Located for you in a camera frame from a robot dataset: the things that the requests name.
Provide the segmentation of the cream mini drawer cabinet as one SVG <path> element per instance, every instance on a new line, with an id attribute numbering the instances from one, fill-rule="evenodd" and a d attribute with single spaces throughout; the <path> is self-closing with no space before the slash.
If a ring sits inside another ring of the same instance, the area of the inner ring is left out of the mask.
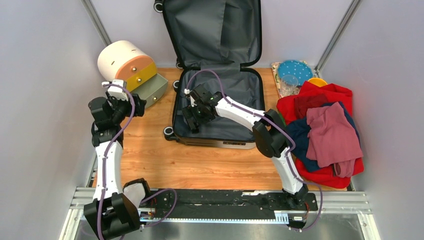
<path id="1" fill-rule="evenodd" d="M 157 103 L 168 87 L 155 61 L 127 40 L 106 46 L 97 58 L 97 67 L 105 80 L 125 81 L 127 90 L 146 101 L 146 108 Z"/>

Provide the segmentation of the astronaut print suitcase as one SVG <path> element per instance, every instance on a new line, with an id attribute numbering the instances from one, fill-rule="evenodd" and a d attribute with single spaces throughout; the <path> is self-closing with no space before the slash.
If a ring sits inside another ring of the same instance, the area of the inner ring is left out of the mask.
<path id="1" fill-rule="evenodd" d="M 258 0 L 157 0 L 177 63 L 182 68 L 172 112 L 173 140 L 192 146 L 253 149 L 252 132 L 217 117 L 192 133 L 183 116 L 190 104 L 184 88 L 224 90 L 247 107 L 264 110 L 263 80 L 252 68 L 262 54 L 261 2 Z"/>

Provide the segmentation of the navy blue garment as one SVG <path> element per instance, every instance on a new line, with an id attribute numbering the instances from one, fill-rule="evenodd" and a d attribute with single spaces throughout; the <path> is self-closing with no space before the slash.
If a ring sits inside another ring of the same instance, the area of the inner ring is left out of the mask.
<path id="1" fill-rule="evenodd" d="M 344 108 L 345 116 L 348 119 L 348 121 L 352 124 L 352 126 L 355 128 L 356 134 L 359 138 L 359 133 L 357 131 L 357 128 L 355 126 L 353 118 L 351 117 L 351 115 L 346 110 L 344 104 L 340 101 L 338 101 L 338 102 Z M 334 102 L 325 103 L 320 107 L 330 106 L 333 103 Z M 309 148 L 308 133 L 311 130 L 311 128 L 307 125 L 307 117 L 304 117 L 302 119 L 298 119 L 298 120 L 291 122 L 287 126 L 287 130 L 289 131 L 290 136 L 293 138 L 293 140 L 296 144 L 296 147 L 293 150 L 293 154 L 300 159 L 300 162 L 304 164 L 304 166 L 305 166 L 305 168 L 308 172 L 313 173 L 313 172 L 317 172 L 319 170 L 326 168 L 326 167 L 320 168 L 315 160 L 311 160 L 311 159 L 307 158 L 307 156 L 306 156 L 307 150 Z"/>

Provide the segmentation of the dark red garment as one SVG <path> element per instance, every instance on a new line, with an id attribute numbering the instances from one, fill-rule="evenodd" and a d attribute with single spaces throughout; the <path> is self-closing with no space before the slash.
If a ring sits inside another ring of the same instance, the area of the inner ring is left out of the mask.
<path id="1" fill-rule="evenodd" d="M 318 95 L 302 95 L 294 99 L 294 115 L 296 119 L 303 119 L 307 115 L 307 110 L 318 108 L 329 100 L 324 94 Z"/>

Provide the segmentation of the pink ribbed garment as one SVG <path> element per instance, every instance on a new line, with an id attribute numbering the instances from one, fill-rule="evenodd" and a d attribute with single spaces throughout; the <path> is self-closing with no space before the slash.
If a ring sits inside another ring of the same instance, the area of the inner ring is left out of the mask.
<path id="1" fill-rule="evenodd" d="M 348 178 L 354 175 L 355 162 L 363 157 L 356 129 L 345 116 L 339 102 L 309 108 L 306 123 L 309 146 L 306 157 L 317 162 L 319 168 L 333 167 L 335 175 Z"/>

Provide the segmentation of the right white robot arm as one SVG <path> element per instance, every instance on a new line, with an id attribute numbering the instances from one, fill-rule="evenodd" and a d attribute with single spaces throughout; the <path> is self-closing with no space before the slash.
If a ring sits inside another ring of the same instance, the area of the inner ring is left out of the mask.
<path id="1" fill-rule="evenodd" d="M 183 116 L 193 133 L 198 133 L 200 125 L 217 117 L 244 126 L 252 132 L 259 152 L 272 160 L 282 182 L 286 205 L 296 210 L 305 203 L 309 190 L 295 168 L 289 135 L 275 110 L 263 111 L 247 107 L 220 91 L 211 93 L 202 85 L 193 90 L 186 88 L 183 94 L 190 100 L 189 105 L 182 110 Z"/>

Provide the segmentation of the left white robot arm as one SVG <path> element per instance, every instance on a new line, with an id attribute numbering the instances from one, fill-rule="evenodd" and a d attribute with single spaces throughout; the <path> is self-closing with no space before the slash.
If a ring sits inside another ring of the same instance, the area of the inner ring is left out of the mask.
<path id="1" fill-rule="evenodd" d="M 124 134 L 121 122 L 129 117 L 141 117 L 146 100 L 133 94 L 130 100 L 120 100 L 107 94 L 88 103 L 94 118 L 91 125 L 92 145 L 98 159 L 98 176 L 92 202 L 84 205 L 83 214 L 100 240 L 111 240 L 140 228 L 138 207 L 148 207 L 153 194 L 144 178 L 121 184 L 121 158 Z"/>

